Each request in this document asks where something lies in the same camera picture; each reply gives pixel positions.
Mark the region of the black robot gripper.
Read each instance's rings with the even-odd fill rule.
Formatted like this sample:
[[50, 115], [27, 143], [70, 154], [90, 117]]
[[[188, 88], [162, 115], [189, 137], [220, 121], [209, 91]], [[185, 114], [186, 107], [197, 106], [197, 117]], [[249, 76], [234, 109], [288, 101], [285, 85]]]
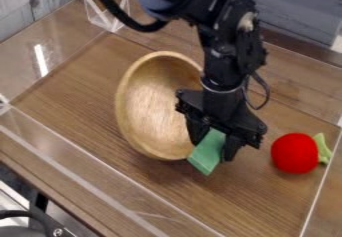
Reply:
[[259, 148], [267, 126], [247, 106], [244, 83], [233, 89], [181, 88], [174, 92], [174, 109], [184, 115], [190, 143], [197, 145], [209, 128], [226, 135], [221, 161], [232, 161], [244, 145]]

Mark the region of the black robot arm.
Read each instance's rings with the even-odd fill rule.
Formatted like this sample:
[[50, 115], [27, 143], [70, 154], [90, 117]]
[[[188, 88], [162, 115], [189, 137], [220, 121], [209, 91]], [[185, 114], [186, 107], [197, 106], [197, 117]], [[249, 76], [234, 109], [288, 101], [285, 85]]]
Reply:
[[184, 115], [193, 144], [204, 140], [209, 129], [222, 133], [218, 150], [222, 162], [239, 149], [260, 146], [267, 125], [253, 112], [247, 98], [248, 82], [264, 84], [257, 69], [265, 65], [256, 3], [253, 0], [138, 0], [154, 18], [142, 24], [128, 16], [114, 0], [98, 0], [109, 13], [138, 32], [150, 33], [173, 20], [196, 28], [204, 54], [198, 90], [178, 89], [176, 111]]

